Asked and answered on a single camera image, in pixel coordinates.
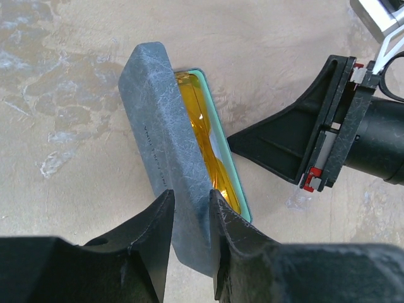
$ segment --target black cable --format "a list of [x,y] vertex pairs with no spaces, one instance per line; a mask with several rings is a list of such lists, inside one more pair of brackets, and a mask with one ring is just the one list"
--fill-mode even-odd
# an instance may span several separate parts
[[394,57],[392,57],[387,62],[387,64],[384,66],[384,69],[383,69],[383,71],[381,73],[381,79],[380,79],[380,83],[379,83],[379,88],[380,88],[380,91],[382,93],[384,93],[387,97],[404,103],[404,98],[401,98],[401,97],[395,95],[394,93],[392,93],[390,91],[390,89],[387,87],[387,83],[386,83],[386,72],[387,72],[389,66],[391,65],[391,63],[393,63],[393,61],[395,59],[403,58],[403,57],[404,57],[404,52],[399,52],[398,54],[396,54]]

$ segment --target yellow glasses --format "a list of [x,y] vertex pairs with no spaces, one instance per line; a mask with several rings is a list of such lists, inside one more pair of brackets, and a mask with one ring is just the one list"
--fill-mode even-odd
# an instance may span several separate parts
[[220,160],[215,133],[211,130],[208,108],[199,79],[194,74],[175,73],[179,90],[191,120],[196,140],[205,161],[213,188],[219,190],[230,207],[238,214],[240,204],[235,195],[229,175]]

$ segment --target black cylinder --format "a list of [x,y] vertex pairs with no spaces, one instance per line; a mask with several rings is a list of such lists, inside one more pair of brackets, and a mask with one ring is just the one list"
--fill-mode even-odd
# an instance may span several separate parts
[[345,165],[404,185],[404,104],[373,97]]

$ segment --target red clip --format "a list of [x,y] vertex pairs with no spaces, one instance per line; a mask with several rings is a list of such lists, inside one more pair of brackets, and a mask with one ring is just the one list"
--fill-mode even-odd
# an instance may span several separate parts
[[305,181],[305,183],[304,183],[303,189],[304,189],[305,191],[309,191],[310,193],[313,193],[313,192],[314,192],[314,188],[313,188],[313,187],[310,187],[311,179],[314,178],[314,177],[320,178],[322,172],[323,172],[323,171],[322,171],[321,169],[312,167],[312,168],[309,170],[309,175],[307,176],[307,179],[306,179],[306,181]]

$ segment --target teal border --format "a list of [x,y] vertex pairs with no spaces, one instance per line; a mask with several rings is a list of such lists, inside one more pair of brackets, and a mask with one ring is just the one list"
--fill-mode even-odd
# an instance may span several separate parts
[[191,69],[188,71],[189,74],[193,74],[198,77],[199,82],[203,88],[203,94],[206,100],[206,104],[208,106],[208,115],[209,120],[212,126],[213,132],[215,132],[216,139],[218,141],[220,154],[222,155],[223,164],[229,173],[230,180],[232,181],[235,194],[237,195],[237,199],[240,203],[241,208],[241,217],[248,221],[249,223],[252,222],[250,209],[247,204],[246,195],[242,189],[239,175],[237,170],[235,169],[234,161],[232,158],[232,154],[230,152],[229,144],[227,143],[226,135],[223,132],[222,123],[220,122],[219,116],[217,114],[217,109],[215,103],[212,99],[210,89],[208,86],[208,82],[206,80],[206,76],[204,72],[200,69]]

